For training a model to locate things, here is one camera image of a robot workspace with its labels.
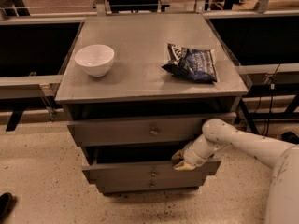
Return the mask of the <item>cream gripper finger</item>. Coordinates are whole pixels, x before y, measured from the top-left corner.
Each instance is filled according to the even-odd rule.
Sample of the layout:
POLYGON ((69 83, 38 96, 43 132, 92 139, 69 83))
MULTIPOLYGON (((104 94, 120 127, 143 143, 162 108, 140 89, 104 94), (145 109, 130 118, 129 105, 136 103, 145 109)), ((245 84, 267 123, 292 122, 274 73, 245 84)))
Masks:
POLYGON ((173 169, 175 171, 191 171, 195 169, 195 166, 188 164, 186 161, 180 161, 173 166, 173 169))
POLYGON ((176 160, 182 160, 183 159, 183 150, 178 150, 173 156, 172 156, 172 160, 176 161, 176 160))

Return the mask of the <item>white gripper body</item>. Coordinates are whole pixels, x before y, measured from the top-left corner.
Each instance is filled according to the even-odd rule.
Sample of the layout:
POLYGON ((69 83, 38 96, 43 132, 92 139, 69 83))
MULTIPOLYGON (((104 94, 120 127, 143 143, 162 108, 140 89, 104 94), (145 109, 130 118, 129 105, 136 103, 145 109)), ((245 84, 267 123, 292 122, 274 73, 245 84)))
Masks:
POLYGON ((225 143, 220 143, 218 140, 211 141, 201 134, 182 149, 183 160, 194 165, 195 168, 200 167, 211 155, 221 151, 225 146, 225 143))

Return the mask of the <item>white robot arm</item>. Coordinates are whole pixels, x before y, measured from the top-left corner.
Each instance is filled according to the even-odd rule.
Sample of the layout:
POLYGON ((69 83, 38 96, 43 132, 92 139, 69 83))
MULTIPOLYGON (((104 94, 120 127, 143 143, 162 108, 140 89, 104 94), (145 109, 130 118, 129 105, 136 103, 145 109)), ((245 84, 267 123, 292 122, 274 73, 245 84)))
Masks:
POLYGON ((202 166, 224 146, 236 147, 272 169, 264 224, 299 224, 299 146, 239 131, 221 119, 209 119, 202 134, 178 150, 172 160, 176 171, 202 166))

